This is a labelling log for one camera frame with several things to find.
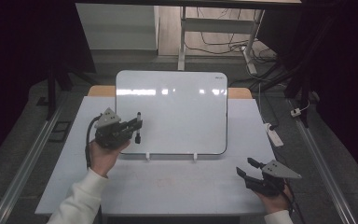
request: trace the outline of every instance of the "device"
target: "device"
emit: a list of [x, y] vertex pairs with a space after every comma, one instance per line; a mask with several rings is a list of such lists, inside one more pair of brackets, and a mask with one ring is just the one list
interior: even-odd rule
[[247, 189], [261, 193], [265, 196], [277, 196], [284, 194], [285, 178], [302, 178], [301, 175], [287, 168], [278, 161], [271, 161], [267, 164], [258, 162], [252, 158], [248, 158], [249, 164], [255, 168], [260, 168], [262, 171], [263, 179], [256, 179], [248, 176], [242, 169], [237, 167], [237, 174], [245, 180]]
[[138, 112], [135, 119], [120, 122], [121, 118], [111, 108], [107, 108], [95, 125], [95, 142], [101, 147], [117, 148], [130, 140], [136, 131], [135, 143], [140, 144], [140, 129], [143, 124], [141, 112]]
[[266, 132], [268, 135], [269, 140], [272, 142], [272, 144], [275, 147], [282, 147], [283, 141], [279, 137], [279, 135], [275, 132], [275, 130], [272, 128], [270, 123], [265, 123], [264, 127], [266, 128]]

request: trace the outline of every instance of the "cable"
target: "cable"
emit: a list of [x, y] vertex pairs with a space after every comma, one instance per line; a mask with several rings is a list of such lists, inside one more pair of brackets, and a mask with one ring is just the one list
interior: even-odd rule
[[303, 111], [303, 110], [307, 109], [309, 106], [310, 106], [310, 100], [308, 100], [308, 105], [306, 107], [300, 109], [300, 111]]
[[246, 67], [246, 72], [248, 73], [249, 77], [252, 77], [252, 78], [258, 79], [258, 80], [262, 80], [262, 81], [270, 82], [270, 80], [268, 80], [268, 79], [263, 79], [263, 78], [260, 78], [260, 77], [255, 77], [255, 76], [253, 76], [253, 75], [249, 72], [248, 66], [245, 66], [245, 67]]
[[289, 216], [291, 216], [292, 215], [292, 213], [293, 213], [293, 202], [292, 202], [292, 200], [290, 200], [290, 198], [283, 192], [283, 190], [282, 189], [278, 189], [278, 187], [274, 184], [274, 183], [272, 183], [271, 181], [269, 181], [269, 180], [267, 180], [266, 178], [264, 178], [264, 181], [268, 184], [268, 185], [270, 185], [270, 186], [272, 186], [273, 188], [275, 188], [275, 190], [277, 190], [277, 191], [279, 191], [280, 192], [280, 194], [283, 196], [283, 198], [289, 203], [289, 207], [288, 207], [288, 211], [289, 211]]
[[241, 47], [246, 47], [245, 43], [231, 45], [229, 48], [232, 52], [242, 52], [243, 50], [241, 49]]
[[[218, 17], [217, 19], [220, 19], [220, 18], [226, 16], [227, 12], [228, 12], [228, 8], [224, 9], [224, 10], [222, 11], [222, 13], [221, 13], [221, 14], [224, 13], [224, 15], [221, 15], [221, 16]], [[203, 12], [201, 11], [201, 9], [200, 9], [199, 7], [197, 7], [197, 18], [200, 17], [200, 13], [201, 13], [201, 15], [202, 15], [202, 18], [205, 18], [205, 15], [204, 15]], [[241, 14], [241, 9], [240, 9], [240, 13], [238, 14], [237, 20], [240, 19], [240, 14]], [[208, 42], [205, 41], [205, 38], [204, 38], [204, 36], [203, 36], [203, 32], [200, 32], [200, 33], [201, 33], [202, 41], [203, 41], [203, 43], [206, 44], [206, 45], [228, 45], [228, 47], [230, 48], [230, 46], [229, 46], [230, 44], [240, 44], [240, 43], [243, 43], [243, 42], [247, 42], [247, 41], [248, 41], [248, 40], [242, 40], [242, 41], [232, 42], [232, 39], [233, 39], [233, 37], [234, 37], [234, 35], [235, 35], [235, 34], [233, 34], [228, 43], [208, 43]]]
[[[185, 42], [185, 46], [186, 48], [188, 49], [193, 49], [191, 47], [189, 47], [186, 42]], [[209, 50], [206, 50], [206, 49], [193, 49], [193, 50], [199, 50], [199, 51], [203, 51], [203, 52], [207, 52], [207, 53], [212, 53], [212, 54], [227, 54], [227, 53], [231, 53], [232, 50], [228, 50], [228, 51], [223, 51], [223, 52], [212, 52], [212, 51], [209, 51]]]
[[[90, 131], [91, 131], [91, 128], [92, 128], [92, 124], [97, 121], [99, 118], [101, 117], [98, 116], [98, 117], [95, 117], [91, 123], [89, 124], [89, 127], [87, 129], [87, 134], [86, 134], [86, 149], [85, 149], [85, 154], [86, 154], [86, 164], [87, 164], [87, 169], [89, 169], [91, 167], [91, 157], [90, 157]], [[100, 224], [103, 224], [103, 212], [102, 212], [102, 208], [101, 208], [101, 205], [100, 207], [98, 208], [98, 222]]]
[[294, 204], [295, 204], [295, 206], [296, 206], [295, 211], [297, 211], [297, 212], [298, 212], [298, 216], [300, 217], [301, 222], [302, 222], [303, 224], [306, 224], [306, 222], [305, 222], [305, 218], [304, 218], [304, 216], [302, 215], [302, 212], [301, 212], [300, 206], [298, 205], [298, 203], [297, 203], [297, 201], [296, 201], [295, 194], [293, 193], [293, 189], [292, 189], [292, 187], [290, 186], [290, 183], [289, 183], [289, 182], [287, 182], [287, 183], [286, 183], [286, 186], [287, 186], [287, 188], [289, 189], [290, 193], [291, 193], [291, 194], [292, 194], [292, 196], [293, 196], [293, 203], [294, 203]]
[[276, 121], [276, 124], [271, 125], [272, 128], [275, 129], [276, 127], [279, 127], [279, 125], [280, 125], [279, 119], [278, 119], [278, 117], [277, 117], [277, 115], [276, 115], [276, 113], [275, 113], [275, 110], [274, 110], [274, 108], [272, 107], [272, 104], [271, 104], [271, 102], [269, 101], [269, 98], [267, 97], [266, 93], [263, 92], [263, 95], [264, 95], [264, 98], [266, 98], [267, 103], [268, 103], [268, 105], [269, 105], [269, 108], [270, 108], [271, 111], [272, 111], [272, 115], [274, 116], [274, 119], [275, 119], [275, 121]]
[[256, 55], [255, 55], [255, 51], [252, 49], [252, 53], [253, 53], [253, 57], [252, 57], [252, 55], [251, 55], [251, 57], [252, 57], [252, 59], [254, 59], [257, 63], [273, 63], [273, 62], [276, 62], [276, 60], [275, 59], [273, 59], [273, 60], [266, 60], [265, 58], [261, 58], [261, 57], [257, 57]]
[[246, 78], [246, 79], [238, 79], [238, 80], [235, 80], [233, 82], [231, 82], [230, 84], [228, 84], [229, 87], [232, 87], [232, 85], [234, 83], [237, 83], [237, 82], [247, 82], [247, 81], [251, 81], [251, 80], [255, 80], [254, 78], [252, 77], [249, 77], [249, 78]]
[[274, 55], [274, 57], [262, 57], [262, 56], [261, 56], [261, 53], [262, 53], [262, 52], [267, 51], [267, 50], [269, 50], [269, 49], [270, 49], [270, 48], [260, 50], [260, 51], [258, 52], [258, 58], [259, 58], [259, 59], [263, 59], [263, 60], [265, 60], [265, 59], [272, 59], [272, 60], [275, 60], [275, 61], [276, 61], [276, 55]]
[[95, 117], [91, 123], [89, 124], [89, 127], [87, 129], [87, 135], [86, 135], [86, 148], [85, 148], [85, 154], [86, 154], [86, 163], [87, 163], [87, 169], [91, 167], [91, 158], [90, 158], [90, 131], [92, 128], [92, 124], [97, 121], [101, 116]]

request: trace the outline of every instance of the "dark background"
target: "dark background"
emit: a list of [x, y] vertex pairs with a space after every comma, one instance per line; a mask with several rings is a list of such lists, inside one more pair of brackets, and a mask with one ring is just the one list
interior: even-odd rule
[[49, 69], [62, 75], [70, 68], [95, 73], [73, 2], [0, 1], [0, 146], [30, 88]]
[[317, 111], [358, 163], [358, 1], [349, 1], [317, 51]]

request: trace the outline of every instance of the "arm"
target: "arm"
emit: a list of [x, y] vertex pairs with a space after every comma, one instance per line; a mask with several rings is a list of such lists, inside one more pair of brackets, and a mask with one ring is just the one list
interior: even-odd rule
[[[292, 198], [287, 186], [285, 186], [283, 192], [289, 198]], [[264, 216], [264, 219], [267, 224], [293, 224], [289, 216], [289, 211], [287, 210], [289, 208], [289, 202], [287, 202], [281, 194], [275, 197], [266, 197], [257, 192], [255, 192], [255, 194], [260, 198], [266, 208], [268, 214]]]
[[71, 187], [68, 197], [51, 215], [48, 223], [92, 223], [101, 204], [101, 194], [108, 182], [107, 173], [115, 165], [120, 151], [129, 144], [130, 141], [112, 150], [102, 148], [92, 141], [91, 167], [86, 177]]

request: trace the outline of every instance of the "white table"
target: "white table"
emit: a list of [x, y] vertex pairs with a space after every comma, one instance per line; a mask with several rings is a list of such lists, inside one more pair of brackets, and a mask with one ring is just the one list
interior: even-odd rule
[[[45, 192], [36, 208], [51, 215], [70, 186], [86, 175], [85, 139], [90, 121], [114, 97], [85, 97]], [[106, 216], [246, 216], [264, 213], [255, 194], [236, 174], [240, 167], [260, 178], [247, 163], [268, 162], [273, 152], [255, 100], [229, 99], [227, 151], [214, 160], [130, 160], [120, 157], [103, 192]]]

